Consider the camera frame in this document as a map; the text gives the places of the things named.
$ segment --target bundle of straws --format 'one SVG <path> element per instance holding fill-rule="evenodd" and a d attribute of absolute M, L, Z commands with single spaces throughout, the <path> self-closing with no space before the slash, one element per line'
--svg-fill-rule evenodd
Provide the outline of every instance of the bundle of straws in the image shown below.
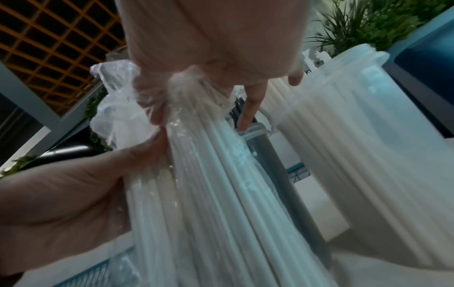
<path fill-rule="evenodd" d="M 132 107 L 133 77 L 123 75 L 133 65 L 103 65 L 102 79 L 116 84 L 106 85 L 109 95 L 97 117 L 107 117 L 95 118 L 92 127 L 108 130 L 106 122 L 115 114 L 114 134 L 102 136 L 116 148 L 144 141 L 148 120 L 136 103 Z M 121 78 L 129 81 L 118 84 Z M 226 122 L 227 99 L 194 70 L 175 75 L 167 93 L 173 170 L 164 162 L 125 180 L 142 284 L 336 286 Z"/>
<path fill-rule="evenodd" d="M 289 87 L 271 80 L 262 111 L 356 234 L 396 263 L 454 268 L 454 153 L 361 45 Z"/>

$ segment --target hand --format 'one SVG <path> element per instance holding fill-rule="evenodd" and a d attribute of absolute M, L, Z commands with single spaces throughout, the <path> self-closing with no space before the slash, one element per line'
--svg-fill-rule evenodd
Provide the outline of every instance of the hand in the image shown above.
<path fill-rule="evenodd" d="M 0 180 L 0 276 L 87 252 L 127 232 L 122 177 L 156 163 L 167 149 L 161 129 L 138 146 L 39 166 Z"/>
<path fill-rule="evenodd" d="M 290 75 L 291 85 L 301 82 L 297 56 L 310 2 L 116 0 L 130 57 L 143 71 L 137 87 L 160 90 L 157 86 L 172 73 L 198 65 L 221 88 L 244 85 L 240 130 L 255 116 L 268 79 Z M 148 95 L 147 101 L 160 102 L 157 97 Z M 151 119 L 159 123 L 162 115 Z"/>

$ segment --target plastic bag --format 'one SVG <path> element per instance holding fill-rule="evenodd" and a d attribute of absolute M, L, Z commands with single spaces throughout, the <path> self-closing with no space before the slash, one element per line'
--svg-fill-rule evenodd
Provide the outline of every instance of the plastic bag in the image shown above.
<path fill-rule="evenodd" d="M 94 131 L 114 148 L 150 137 L 134 101 L 137 68 L 115 61 L 93 71 L 109 92 Z M 141 286 L 335 286 L 225 120 L 230 102 L 195 69 L 174 75 L 167 94 L 177 188 L 164 162 L 125 179 Z"/>
<path fill-rule="evenodd" d="M 383 71 L 386 59 L 361 45 L 271 91 L 284 105 L 271 121 L 379 256 L 452 269 L 454 152 Z"/>

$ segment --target green plant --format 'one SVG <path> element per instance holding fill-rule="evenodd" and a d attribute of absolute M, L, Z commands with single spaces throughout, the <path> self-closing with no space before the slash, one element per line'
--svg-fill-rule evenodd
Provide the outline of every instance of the green plant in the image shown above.
<path fill-rule="evenodd" d="M 96 96 L 88 100 L 87 107 L 85 108 L 86 119 L 91 121 L 96 116 L 98 105 L 105 98 L 106 95 L 107 90 L 105 89 L 105 87 L 103 87 Z M 95 133 L 94 131 L 90 131 L 90 140 L 93 143 L 101 145 L 104 151 L 112 150 L 112 148 L 107 144 L 107 142 L 104 139 L 100 138 L 98 134 Z"/>
<path fill-rule="evenodd" d="M 333 4 L 333 12 L 323 15 L 325 35 L 316 34 L 309 42 L 320 43 L 318 47 L 332 45 L 336 56 L 363 43 L 387 50 L 454 0 L 353 0 L 348 7 L 335 0 Z"/>
<path fill-rule="evenodd" d="M 27 164 L 29 164 L 30 162 L 32 162 L 36 158 L 37 158 L 37 156 L 23 156 L 23 157 L 20 157 L 20 158 L 18 158 L 16 160 L 13 160 L 13 162 L 15 162 L 15 164 L 12 167 L 8 168 L 8 169 L 2 170 L 0 172 L 0 177 L 13 175 L 13 174 L 16 174 L 16 173 L 20 172 L 24 166 L 26 166 Z"/>

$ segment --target wooden lattice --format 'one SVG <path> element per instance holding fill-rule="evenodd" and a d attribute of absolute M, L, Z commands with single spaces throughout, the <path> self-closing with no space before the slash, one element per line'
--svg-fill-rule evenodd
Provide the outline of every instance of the wooden lattice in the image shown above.
<path fill-rule="evenodd" d="M 0 0 L 0 59 L 60 115 L 95 85 L 90 67 L 124 45 L 114 0 Z"/>

